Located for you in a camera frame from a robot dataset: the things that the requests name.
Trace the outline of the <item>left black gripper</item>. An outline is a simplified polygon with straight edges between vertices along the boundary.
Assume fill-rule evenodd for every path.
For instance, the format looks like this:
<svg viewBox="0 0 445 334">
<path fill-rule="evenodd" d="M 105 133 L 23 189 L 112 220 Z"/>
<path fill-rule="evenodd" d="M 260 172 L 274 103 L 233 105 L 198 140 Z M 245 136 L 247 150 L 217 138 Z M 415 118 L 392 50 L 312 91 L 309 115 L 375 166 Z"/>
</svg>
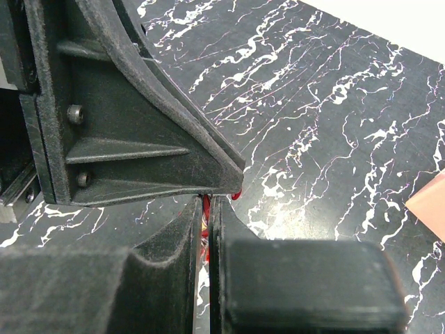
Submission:
<svg viewBox="0 0 445 334">
<path fill-rule="evenodd" d="M 1 2 L 1 222 L 18 223 L 40 192 L 20 99 L 38 90 L 23 1 Z"/>
</svg>

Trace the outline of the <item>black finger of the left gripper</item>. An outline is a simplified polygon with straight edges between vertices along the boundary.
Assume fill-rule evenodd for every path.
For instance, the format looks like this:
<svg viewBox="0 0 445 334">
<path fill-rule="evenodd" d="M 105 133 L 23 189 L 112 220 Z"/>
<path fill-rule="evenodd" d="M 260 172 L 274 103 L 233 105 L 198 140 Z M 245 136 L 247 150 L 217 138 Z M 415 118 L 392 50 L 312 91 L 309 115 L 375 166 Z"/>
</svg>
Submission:
<svg viewBox="0 0 445 334">
<path fill-rule="evenodd" d="M 241 190 L 244 158 L 149 52 L 131 1 L 26 1 L 39 88 L 22 97 L 51 204 Z"/>
</svg>

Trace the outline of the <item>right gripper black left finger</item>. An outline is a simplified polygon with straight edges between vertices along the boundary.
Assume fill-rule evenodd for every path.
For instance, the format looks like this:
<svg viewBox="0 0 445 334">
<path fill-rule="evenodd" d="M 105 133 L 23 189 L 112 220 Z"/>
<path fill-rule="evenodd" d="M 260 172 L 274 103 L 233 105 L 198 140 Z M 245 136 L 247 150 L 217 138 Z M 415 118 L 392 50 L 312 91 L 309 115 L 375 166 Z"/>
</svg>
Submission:
<svg viewBox="0 0 445 334">
<path fill-rule="evenodd" d="M 134 248 L 1 252 L 2 333 L 192 333 L 202 199 Z"/>
</svg>

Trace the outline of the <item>red carabiner keyring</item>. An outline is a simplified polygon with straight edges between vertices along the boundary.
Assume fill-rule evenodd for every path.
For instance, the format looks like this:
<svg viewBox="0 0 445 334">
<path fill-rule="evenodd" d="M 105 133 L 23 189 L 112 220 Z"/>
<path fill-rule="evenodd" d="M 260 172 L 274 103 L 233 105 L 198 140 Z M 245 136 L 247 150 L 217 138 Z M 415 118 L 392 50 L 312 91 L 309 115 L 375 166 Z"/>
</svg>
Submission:
<svg viewBox="0 0 445 334">
<path fill-rule="evenodd" d="M 247 226 L 238 218 L 227 196 L 202 196 L 201 258 L 212 268 L 220 268 L 225 261 L 226 244 L 249 234 Z"/>
</svg>

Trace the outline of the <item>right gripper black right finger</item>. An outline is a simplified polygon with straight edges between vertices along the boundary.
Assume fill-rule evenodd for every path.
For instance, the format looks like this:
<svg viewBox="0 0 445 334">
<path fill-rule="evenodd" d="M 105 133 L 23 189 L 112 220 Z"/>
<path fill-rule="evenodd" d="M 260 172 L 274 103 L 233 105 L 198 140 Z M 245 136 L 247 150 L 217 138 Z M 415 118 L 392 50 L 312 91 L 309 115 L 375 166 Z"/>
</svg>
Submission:
<svg viewBox="0 0 445 334">
<path fill-rule="evenodd" d="M 208 204 L 212 333 L 404 333 L 398 275 L 359 241 L 260 239 L 228 199 Z"/>
</svg>

